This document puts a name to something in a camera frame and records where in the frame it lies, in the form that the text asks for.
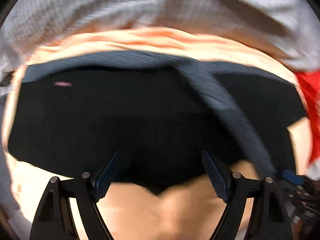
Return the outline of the grey white striped blanket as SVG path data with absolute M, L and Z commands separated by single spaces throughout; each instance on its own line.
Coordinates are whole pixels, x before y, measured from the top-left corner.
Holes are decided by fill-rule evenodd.
M 1 9 L 1 94 L 38 46 L 93 26 L 169 27 L 263 51 L 291 70 L 319 70 L 319 14 L 308 0 L 8 0 Z

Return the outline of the black pants grey waistband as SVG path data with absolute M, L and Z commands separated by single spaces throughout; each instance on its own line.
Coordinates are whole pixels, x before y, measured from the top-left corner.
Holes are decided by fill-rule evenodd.
M 265 70 L 143 51 L 28 66 L 9 153 L 65 177 L 124 155 L 116 182 L 154 194 L 204 174 L 202 154 L 296 169 L 288 127 L 306 116 L 293 84 Z

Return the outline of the peach bed sheet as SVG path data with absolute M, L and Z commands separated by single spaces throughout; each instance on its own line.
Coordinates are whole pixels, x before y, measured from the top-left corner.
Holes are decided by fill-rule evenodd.
M 25 63 L 13 71 L 11 90 L 1 100 L 1 211 L 20 239 L 28 239 L 30 236 L 37 205 L 50 178 L 76 178 L 43 170 L 9 153 L 8 139 L 26 69 L 33 64 L 112 51 L 143 51 L 188 57 L 202 62 L 223 61 L 259 68 L 293 84 L 306 111 L 306 101 L 298 80 L 284 64 L 263 51 L 216 35 L 190 34 L 160 27 L 90 30 L 38 46 Z M 296 164 L 293 172 L 303 174 L 309 165 L 312 142 L 307 115 L 289 126 L 288 132 Z M 124 160 L 123 154 L 120 153 L 120 157 L 116 175 Z M 255 166 L 247 160 L 225 165 L 247 178 L 264 178 L 258 175 Z M 97 203 L 115 239 L 207 239 L 217 226 L 225 207 L 211 186 L 205 168 L 203 175 L 173 185 L 160 194 L 154 194 L 146 187 L 134 183 L 116 182 L 116 175 L 106 196 Z

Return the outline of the red cloth item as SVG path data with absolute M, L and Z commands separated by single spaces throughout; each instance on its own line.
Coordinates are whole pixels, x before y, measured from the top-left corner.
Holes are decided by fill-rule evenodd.
M 315 72 L 297 72 L 300 88 L 307 105 L 307 115 L 312 131 L 312 152 L 309 163 L 319 158 L 319 70 Z

